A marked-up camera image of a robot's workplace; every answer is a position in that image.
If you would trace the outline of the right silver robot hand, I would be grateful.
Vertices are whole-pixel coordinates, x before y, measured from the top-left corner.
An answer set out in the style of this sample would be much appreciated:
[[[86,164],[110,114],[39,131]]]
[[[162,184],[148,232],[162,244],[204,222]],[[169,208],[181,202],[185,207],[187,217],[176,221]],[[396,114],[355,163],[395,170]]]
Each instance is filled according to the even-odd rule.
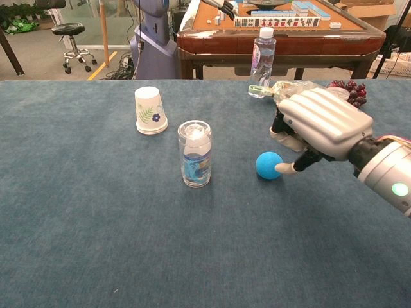
[[[272,138],[303,152],[295,162],[277,164],[274,169],[281,174],[299,173],[322,158],[345,161],[358,142],[372,135],[372,117],[320,87],[276,105]]]

